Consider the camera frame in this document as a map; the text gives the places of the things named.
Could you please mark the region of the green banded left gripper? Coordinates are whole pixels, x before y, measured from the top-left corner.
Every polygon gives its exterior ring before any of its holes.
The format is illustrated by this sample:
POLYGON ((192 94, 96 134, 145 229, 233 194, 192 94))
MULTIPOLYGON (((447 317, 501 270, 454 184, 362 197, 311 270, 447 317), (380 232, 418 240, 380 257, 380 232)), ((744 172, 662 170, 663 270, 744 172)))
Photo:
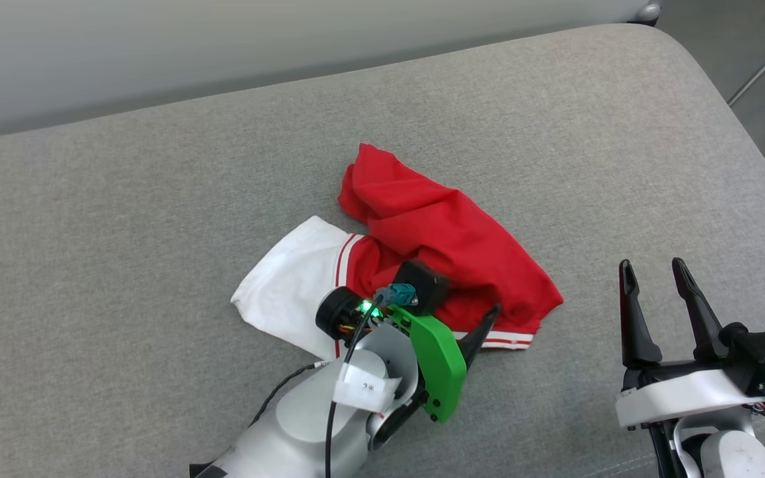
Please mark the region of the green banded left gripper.
POLYGON ((464 389, 468 369, 494 327, 501 304, 477 327, 456 339, 431 314, 420 315, 427 297, 416 285, 386 285, 381 302, 348 287, 328 293, 317 309, 317 327, 348 347, 350 363, 337 382, 337 401, 366 408, 369 448, 381 448, 419 409, 431 420, 449 420, 464 389))

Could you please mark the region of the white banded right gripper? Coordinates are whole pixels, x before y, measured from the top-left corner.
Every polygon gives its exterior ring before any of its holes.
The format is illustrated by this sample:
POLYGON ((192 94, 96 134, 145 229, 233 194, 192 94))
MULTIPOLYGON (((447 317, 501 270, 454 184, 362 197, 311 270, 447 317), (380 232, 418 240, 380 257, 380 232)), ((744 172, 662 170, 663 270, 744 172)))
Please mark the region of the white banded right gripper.
POLYGON ((740 323, 723 329, 684 260, 672 258, 671 267, 689 314, 696 361, 661 363, 661 348, 641 311, 634 267, 622 260, 620 336, 626 374, 614 402, 619 424, 649 432, 659 477, 763 477, 765 447, 752 425, 752 408, 762 400, 735 384, 728 371, 761 362, 765 333, 751 333, 740 323))

